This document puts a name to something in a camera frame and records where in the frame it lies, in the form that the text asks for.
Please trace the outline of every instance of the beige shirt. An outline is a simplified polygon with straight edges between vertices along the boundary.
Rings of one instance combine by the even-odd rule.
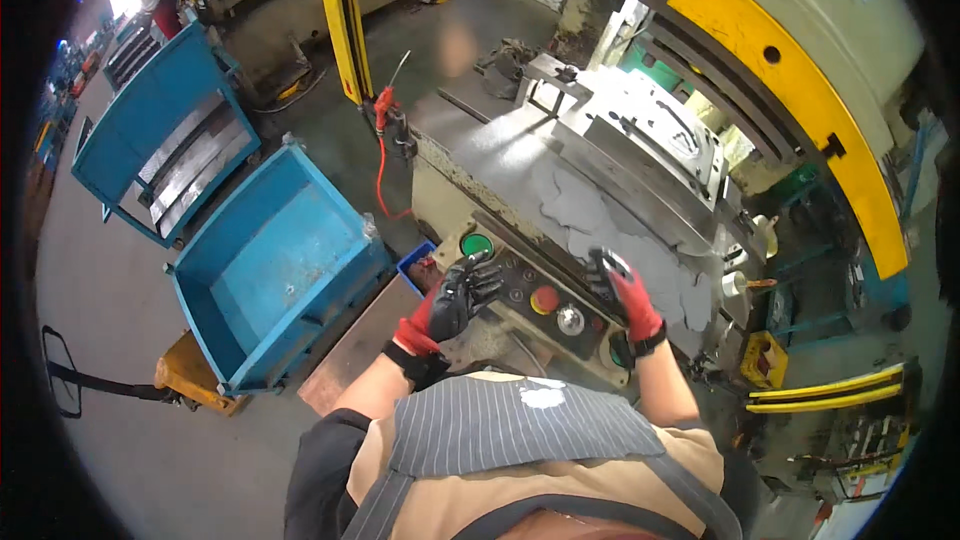
[[[519,379],[516,376],[495,380]],[[666,452],[704,486],[719,493],[723,486],[723,457],[714,438],[705,429],[660,428],[654,431]],[[370,423],[366,439],[360,447],[346,491],[357,505],[374,482],[386,471],[390,447],[394,441],[394,418]],[[449,475],[416,480],[410,488],[393,525],[390,538],[447,540],[474,522],[481,515],[510,505],[521,499],[542,494],[569,494],[606,499],[633,505],[667,517],[700,536],[705,526],[642,461],[641,457],[625,459],[587,459],[577,462],[539,462],[496,471],[466,475]],[[532,526],[532,520],[538,525]],[[547,528],[550,535],[544,535]],[[580,535],[600,531],[599,536]],[[536,535],[529,531],[536,529]],[[647,537],[641,530],[614,522],[586,522],[552,511],[539,511],[518,523],[504,538],[590,538]]]

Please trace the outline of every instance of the control panel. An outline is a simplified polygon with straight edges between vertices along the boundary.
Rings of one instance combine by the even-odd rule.
[[[510,248],[501,249],[493,262],[503,268],[505,307],[580,359],[596,353],[610,327],[606,319]]]
[[[503,270],[504,284],[491,311],[548,349],[550,363],[564,360],[617,390],[627,385],[630,373],[618,365],[616,351],[611,350],[611,339],[623,337],[623,328],[582,298],[579,290],[547,273],[537,264],[536,254],[526,254],[532,251],[528,246],[525,250],[510,246],[471,218],[437,247],[434,258],[445,270],[478,250],[491,250],[491,265]]]

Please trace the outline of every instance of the blue cart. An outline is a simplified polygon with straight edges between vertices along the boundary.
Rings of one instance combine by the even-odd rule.
[[[73,161],[74,177],[102,202],[104,222],[115,213],[175,246],[193,214],[259,149],[230,84],[232,65],[220,65],[194,21],[129,78]],[[121,206],[132,187],[142,209]]]
[[[391,262],[367,225],[296,144],[210,215],[171,273],[224,396],[281,389],[320,333],[374,291]]]

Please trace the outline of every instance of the bolt hole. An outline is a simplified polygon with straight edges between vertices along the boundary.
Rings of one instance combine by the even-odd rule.
[[[763,58],[766,59],[770,65],[777,65],[781,59],[780,51],[776,46],[767,46],[763,49]]]

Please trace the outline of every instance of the orange handle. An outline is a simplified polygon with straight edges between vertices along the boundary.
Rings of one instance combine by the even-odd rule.
[[[767,278],[766,280],[750,280],[747,282],[747,288],[771,288],[777,285],[777,280]]]

